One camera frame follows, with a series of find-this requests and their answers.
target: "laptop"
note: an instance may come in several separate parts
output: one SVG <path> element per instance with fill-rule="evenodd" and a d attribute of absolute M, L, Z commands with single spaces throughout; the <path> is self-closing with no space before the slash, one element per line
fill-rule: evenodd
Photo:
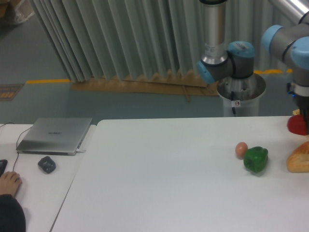
<path fill-rule="evenodd" d="M 75 155 L 92 118 L 38 118 L 17 151 L 26 154 Z"/>

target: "black cable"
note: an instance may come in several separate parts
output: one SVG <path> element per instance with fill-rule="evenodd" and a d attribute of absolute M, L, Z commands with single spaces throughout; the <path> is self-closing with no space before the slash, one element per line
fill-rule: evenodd
<path fill-rule="evenodd" d="M 16 164 L 16 162 L 17 162 L 18 157 L 19 157 L 19 152 L 17 153 L 17 158 L 16 158 L 15 163 L 14 163 L 14 166 L 13 166 L 13 172 L 14 172 L 15 164 Z"/>
<path fill-rule="evenodd" d="M 8 125 L 8 124 L 15 124 L 15 123 L 13 123 L 13 122 L 7 122 L 7 123 L 3 124 L 3 125 L 0 126 L 0 127 L 3 127 L 3 126 Z"/>
<path fill-rule="evenodd" d="M 25 133 L 26 131 L 30 130 L 31 128 L 32 128 L 32 127 L 30 127 L 29 129 L 25 130 L 24 132 L 22 132 L 22 133 L 19 135 L 19 137 L 18 137 L 18 139 L 17 139 L 17 141 L 16 141 L 16 148 L 17 148 L 17 145 L 18 145 L 18 141 L 19 141 L 19 139 L 20 139 L 20 136 L 21 136 L 23 133 Z M 14 166 L 13 166 L 13 172 L 14 172 L 15 164 L 16 164 L 16 162 L 17 162 L 17 160 L 18 160 L 18 157 L 19 157 L 19 152 L 17 152 L 17 158 L 16 158 L 15 163 L 14 163 Z"/>

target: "floor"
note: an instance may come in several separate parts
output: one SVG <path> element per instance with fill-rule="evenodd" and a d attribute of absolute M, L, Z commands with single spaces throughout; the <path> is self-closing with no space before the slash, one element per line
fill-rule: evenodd
<path fill-rule="evenodd" d="M 265 74 L 267 91 L 260 116 L 288 116 L 297 107 L 285 92 L 291 74 Z M 64 79 L 66 75 L 36 17 L 15 28 L 0 28 L 0 84 Z M 103 119 L 222 117 L 219 97 L 70 90 L 71 83 L 25 84 L 12 101 L 0 102 L 0 123 L 33 124 L 38 117 Z"/>

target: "egg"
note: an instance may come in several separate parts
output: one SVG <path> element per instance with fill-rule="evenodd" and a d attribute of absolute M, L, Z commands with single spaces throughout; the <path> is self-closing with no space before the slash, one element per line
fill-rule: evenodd
<path fill-rule="evenodd" d="M 243 159 L 243 156 L 245 155 L 246 151 L 248 150 L 248 145 L 244 142 L 241 142 L 237 144 L 235 148 L 236 156 L 239 159 Z"/>

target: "bread loaf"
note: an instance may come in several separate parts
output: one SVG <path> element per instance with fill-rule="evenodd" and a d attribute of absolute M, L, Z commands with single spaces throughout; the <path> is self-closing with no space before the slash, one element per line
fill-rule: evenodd
<path fill-rule="evenodd" d="M 309 172 L 309 142 L 296 148 L 286 160 L 286 166 L 292 173 Z"/>

